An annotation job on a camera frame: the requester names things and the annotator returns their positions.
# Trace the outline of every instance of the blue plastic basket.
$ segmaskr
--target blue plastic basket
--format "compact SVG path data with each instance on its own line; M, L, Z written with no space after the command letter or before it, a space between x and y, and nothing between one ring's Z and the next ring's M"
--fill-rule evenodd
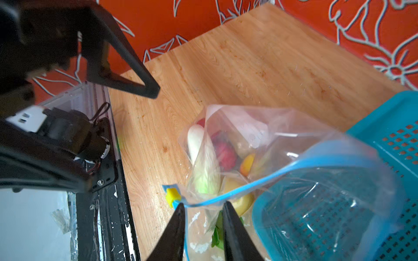
M402 178L408 200L404 204L401 221L404 229L389 236L382 244L375 256L377 261L388 260L418 260L418 92L405 91L395 95L369 116L353 126L348 134L362 140L378 150L381 158ZM353 179L347 181L349 185L364 188L365 184L355 184ZM271 190L279 191L280 182ZM257 231L261 241L274 260L291 259L284 257L281 248L293 248L298 260L352 260L353 254L359 245L349 242L338 257L333 255L332 238L335 238L335 226L338 226L341 237L350 238L350 233L360 233L364 227L358 226L357 220L342 220L344 212L353 211L349 202L341 195L330 195L324 188L315 198L303 198L296 204L285 205L283 208L270 208L275 204L274 195L263 193L255 202L253 209L254 225L262 223L277 223L277 228L269 227ZM320 213L310 213L308 218L300 219L301 213L307 213L312 209L320 209ZM368 210L356 209L360 213L352 213L353 216L369 218ZM286 241L281 241L283 231L291 231Z
M387 238L376 260L418 260L418 92L396 94L347 133L377 149L408 197L400 216L404 229Z

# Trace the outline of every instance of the red apple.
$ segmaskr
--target red apple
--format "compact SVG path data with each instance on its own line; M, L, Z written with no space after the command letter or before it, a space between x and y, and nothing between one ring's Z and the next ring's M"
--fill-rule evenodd
M213 143L218 143L218 142L220 142L222 139L223 139L223 137L222 137L222 132L221 131L217 131L217 132L215 132L214 134L212 134L211 136L210 136L210 138L211 138L211 140L212 140L212 142Z
M206 121L206 119L205 118L202 118L202 119L198 120L196 122L196 124L198 124L198 125L200 125L202 127L205 127L205 121Z
M230 171L235 167L237 154L234 148L227 142L219 141L214 143L216 157L222 171Z

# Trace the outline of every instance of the black metal frame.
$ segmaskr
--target black metal frame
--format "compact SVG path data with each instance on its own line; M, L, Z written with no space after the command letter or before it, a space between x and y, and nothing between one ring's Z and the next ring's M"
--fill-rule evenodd
M99 125L109 125L109 120L103 118ZM107 137L111 144L112 136ZM109 151L107 159L115 159L114 148ZM130 260L139 261L140 254L136 232L132 219L132 211L129 203L129 196L126 188L125 175L123 172L122 161L104 161L101 166L101 175L94 177L97 184L100 178L112 176L114 179L104 180L102 186L93 186L93 193L77 193L77 230L78 230L78 260L96 261L99 256L98 242L98 212L100 211L100 224L104 245L103 252L106 261ZM127 234L127 227L130 227L131 234ZM133 253L129 250L128 241L132 240Z
M160 86L136 55L111 13L91 0L0 0L0 118L35 101L27 77L56 64L67 69L78 54L87 59L87 80L155 99ZM144 84L113 73L110 45Z

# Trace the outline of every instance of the white floral pattern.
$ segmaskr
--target white floral pattern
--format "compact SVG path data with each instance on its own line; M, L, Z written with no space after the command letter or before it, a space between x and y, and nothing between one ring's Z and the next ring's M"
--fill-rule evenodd
M145 52L144 52L144 58L142 59L142 62L144 63L144 62L147 62L147 61L151 60L150 52L151 53L156 53L156 54L163 54L163 53L166 53L166 52L170 51L171 47L173 47L173 44L175 43L176 40L177 40L178 45L182 45L183 43L188 42L184 37L177 34L176 36L171 38L169 41L163 43L160 46L150 48L149 50L146 49Z
M177 16L177 9L178 9L178 5L180 4L181 0L173 0L173 14L174 17Z
M385 13L388 8L388 0L383 0L383 7L380 11L380 15L375 22L374 27L374 41L372 41L368 36L366 30L364 29L364 23L367 19L367 15L369 13L369 4L371 0L366 0L364 4L358 9L356 15L353 17L351 22L347 26L342 26L339 23L339 18L342 15L341 10L337 10L335 12L335 15L332 15L333 8L337 2L340 0L334 0L331 5L329 6L329 12L328 12L328 18L329 21L334 23L336 26L336 33L337 33L337 44L340 44L340 38L341 36L345 39L363 44L365 46L369 46L374 48L375 50L379 51L382 56L370 56L369 54L365 53L364 57L372 62L376 62L377 64L374 64L374 68L377 70L385 73L387 77L389 77L391 80L399 80L399 82L402 85L406 85L409 88L413 90L418 90L418 88L412 84L409 79L408 75L417 73L418 72L418 60L409 63L404 64L405 57L408 54L408 49L404 50L402 54L399 56L399 52L401 49L405 48L409 43L413 42L418 38L418 33L410 36L409 38L405 39L403 42L399 43L398 46L394 49L394 51L389 51L386 49L380 42L379 38L379 28L380 24L382 22L382 19L385 16ZM396 10L404 8L406 5L418 3L418 0L402 0L401 4L395 3L394 0L390 0L390 4L392 7ZM352 25L357 22L360 19L360 30L363 38L356 38L350 35L348 30L352 27Z
M233 6L234 6L234 10L230 10L229 8L227 9L227 12L229 13L229 16L226 17L225 14L220 10L219 8L219 3L218 0L215 0L215 4L216 4L216 9L218 11L218 15L219 15L219 20L221 22L221 25L223 25L225 22L227 22L228 20L237 18L240 15L245 14L246 12L248 12L251 8L251 1L248 2L248 7L247 8L243 8L242 6L242 2L243 0L240 0L240 2L238 3L238 0L232 0ZM254 0L253 4L252 4L252 8L256 8L257 6L260 6L264 3L267 2L272 2L274 4L274 0ZM283 9L283 6L280 2L280 0L278 0L280 6Z

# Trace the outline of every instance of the yellow fruit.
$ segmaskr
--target yellow fruit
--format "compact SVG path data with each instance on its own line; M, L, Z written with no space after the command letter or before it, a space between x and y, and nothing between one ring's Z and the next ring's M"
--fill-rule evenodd
M255 158L255 154L252 153L248 155L247 157L245 157L245 159L242 161L241 166L240 166L240 173L243 176L248 177L252 163L254 162L254 158Z
M244 181L226 177L224 178L224 193L239 188L245 184L246 183ZM238 216L242 216L251 207L253 202L254 195L252 193L248 193L247 195L244 195L238 199L231 200L232 206L234 207Z

